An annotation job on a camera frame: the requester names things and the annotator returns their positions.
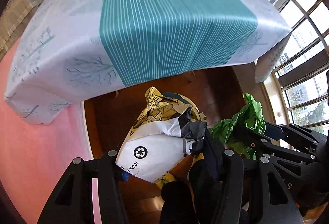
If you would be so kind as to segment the green paper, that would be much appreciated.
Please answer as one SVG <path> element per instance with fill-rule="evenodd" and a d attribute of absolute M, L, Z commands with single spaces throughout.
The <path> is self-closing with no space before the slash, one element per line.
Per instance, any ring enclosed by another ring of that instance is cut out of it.
<path fill-rule="evenodd" d="M 245 135 L 237 128 L 244 127 L 263 135 L 266 130 L 263 108 L 261 103 L 249 93 L 244 93 L 243 99 L 246 105 L 238 113 L 235 113 L 232 118 L 220 120 L 214 127 L 209 128 L 209 132 L 213 139 L 217 139 L 237 154 L 255 160 L 255 149 L 250 143 L 243 142 Z"/>

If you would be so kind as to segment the white black yellow bag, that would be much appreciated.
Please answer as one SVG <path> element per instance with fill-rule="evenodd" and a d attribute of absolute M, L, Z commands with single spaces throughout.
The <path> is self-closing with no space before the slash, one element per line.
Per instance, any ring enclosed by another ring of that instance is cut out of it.
<path fill-rule="evenodd" d="M 125 173 L 158 187 L 173 182 L 170 174 L 186 156 L 201 155 L 206 116 L 187 97 L 150 87 L 146 108 L 129 130 L 115 160 Z"/>

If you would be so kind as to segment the window metal grille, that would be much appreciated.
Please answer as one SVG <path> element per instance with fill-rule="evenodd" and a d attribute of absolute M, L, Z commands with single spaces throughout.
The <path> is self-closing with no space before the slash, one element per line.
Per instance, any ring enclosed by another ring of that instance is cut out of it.
<path fill-rule="evenodd" d="M 264 114 L 279 124 L 328 132 L 328 0 L 268 0 L 292 33 L 265 81 Z"/>

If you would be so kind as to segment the white lace-covered cabinet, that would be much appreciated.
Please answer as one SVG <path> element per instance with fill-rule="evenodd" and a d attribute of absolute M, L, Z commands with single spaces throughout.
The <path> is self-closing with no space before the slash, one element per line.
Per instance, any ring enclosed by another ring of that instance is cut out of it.
<path fill-rule="evenodd" d="M 1 14 L 1 58 L 26 29 L 44 0 L 9 0 Z"/>

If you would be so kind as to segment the pink bed blanket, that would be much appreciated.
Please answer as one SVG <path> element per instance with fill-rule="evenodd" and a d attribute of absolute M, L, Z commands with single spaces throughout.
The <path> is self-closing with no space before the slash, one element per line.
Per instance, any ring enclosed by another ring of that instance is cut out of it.
<path fill-rule="evenodd" d="M 50 125 L 24 122 L 1 99 L 1 183 L 26 223 L 36 223 L 75 157 L 101 154 L 90 101 L 69 106 Z"/>

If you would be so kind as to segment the tree-print tablecloth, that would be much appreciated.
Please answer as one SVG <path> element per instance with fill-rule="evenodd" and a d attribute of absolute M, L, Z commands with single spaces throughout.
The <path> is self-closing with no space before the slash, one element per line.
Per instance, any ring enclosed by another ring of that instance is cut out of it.
<path fill-rule="evenodd" d="M 268 0 L 44 0 L 20 38 L 3 98 L 23 121 L 49 124 L 92 97 L 251 63 L 290 32 Z"/>

